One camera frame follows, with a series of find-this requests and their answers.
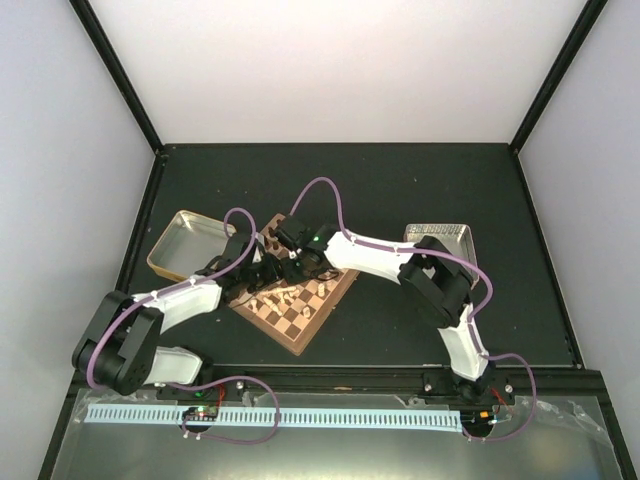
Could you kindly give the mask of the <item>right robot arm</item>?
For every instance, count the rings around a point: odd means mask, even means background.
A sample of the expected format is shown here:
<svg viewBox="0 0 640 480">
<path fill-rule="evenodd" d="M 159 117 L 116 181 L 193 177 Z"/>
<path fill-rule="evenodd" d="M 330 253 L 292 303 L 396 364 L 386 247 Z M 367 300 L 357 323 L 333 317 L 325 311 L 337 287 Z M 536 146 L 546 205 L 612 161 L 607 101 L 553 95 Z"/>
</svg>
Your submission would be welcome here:
<svg viewBox="0 0 640 480">
<path fill-rule="evenodd" d="M 475 266 L 425 235 L 417 243 L 359 236 L 334 225 L 313 230 L 291 215 L 269 229 L 291 254 L 289 275 L 354 270 L 399 285 L 418 317 L 440 334 L 449 355 L 452 389 L 476 403 L 491 390 L 492 361 L 480 340 L 471 299 Z"/>
</svg>

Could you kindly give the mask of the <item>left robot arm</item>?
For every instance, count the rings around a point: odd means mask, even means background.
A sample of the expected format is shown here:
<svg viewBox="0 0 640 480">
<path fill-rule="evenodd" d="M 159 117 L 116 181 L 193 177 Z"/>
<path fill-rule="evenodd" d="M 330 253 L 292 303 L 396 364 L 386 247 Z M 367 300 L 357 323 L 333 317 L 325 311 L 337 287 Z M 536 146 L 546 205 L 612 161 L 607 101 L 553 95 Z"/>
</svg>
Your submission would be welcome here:
<svg viewBox="0 0 640 480">
<path fill-rule="evenodd" d="M 129 395 L 147 384 L 179 384 L 193 399 L 214 388 L 213 372 L 201 355 L 183 347 L 161 347 L 166 331 L 211 313 L 281 278 L 265 238 L 235 233 L 221 255 L 186 280 L 159 291 L 108 293 L 94 313 L 71 357 L 91 385 Z"/>
</svg>

